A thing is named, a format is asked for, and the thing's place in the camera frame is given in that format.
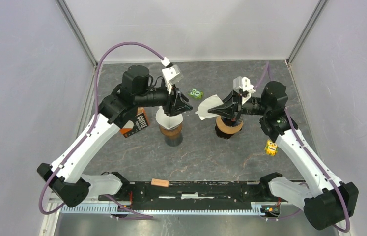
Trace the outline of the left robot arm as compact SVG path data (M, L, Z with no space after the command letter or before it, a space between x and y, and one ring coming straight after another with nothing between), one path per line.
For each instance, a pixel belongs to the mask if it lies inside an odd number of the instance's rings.
M160 86L155 87L147 67L130 66L121 84L97 106L80 137L57 160L40 164L37 172L68 207L79 205L88 196L109 194L120 201L126 199L129 186L119 174L89 176L83 171L101 147L136 116L138 108L160 106L171 118L192 110L176 86L182 78L177 65L168 65L162 69Z

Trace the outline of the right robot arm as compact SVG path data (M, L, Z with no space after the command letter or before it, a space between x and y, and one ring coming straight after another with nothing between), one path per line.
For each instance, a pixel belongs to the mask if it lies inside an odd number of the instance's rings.
M260 97L253 97L254 91L251 84L235 85L224 99L217 95L205 99L197 114L200 119L228 120L242 115L259 116L263 133L289 157L306 183L294 183L280 173L268 174L260 179L260 197L266 201L279 197L295 205L317 230L344 222L342 232L349 232L359 194L356 185L335 175L305 140L287 110L285 85L268 82Z

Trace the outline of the coffee filter box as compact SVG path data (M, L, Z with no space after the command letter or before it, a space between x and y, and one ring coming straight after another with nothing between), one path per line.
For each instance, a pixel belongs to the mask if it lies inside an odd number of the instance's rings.
M147 128L149 125L150 123L145 109L143 107L139 107L137 114L120 129L120 133L124 138L128 138Z

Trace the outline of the brown glass dripper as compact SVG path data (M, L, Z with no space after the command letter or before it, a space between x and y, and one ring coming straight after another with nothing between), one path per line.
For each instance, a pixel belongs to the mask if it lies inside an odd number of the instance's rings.
M230 139L232 136L234 136L234 134L225 133L218 128L215 129L215 131L216 131L217 137L222 138L222 139Z

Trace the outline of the white paper coffee filter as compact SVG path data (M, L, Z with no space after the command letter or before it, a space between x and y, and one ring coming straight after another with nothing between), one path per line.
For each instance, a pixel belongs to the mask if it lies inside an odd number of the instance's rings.
M183 122L183 116L181 114L176 116L167 116L162 106L159 106L155 119L156 122L166 130L175 129Z

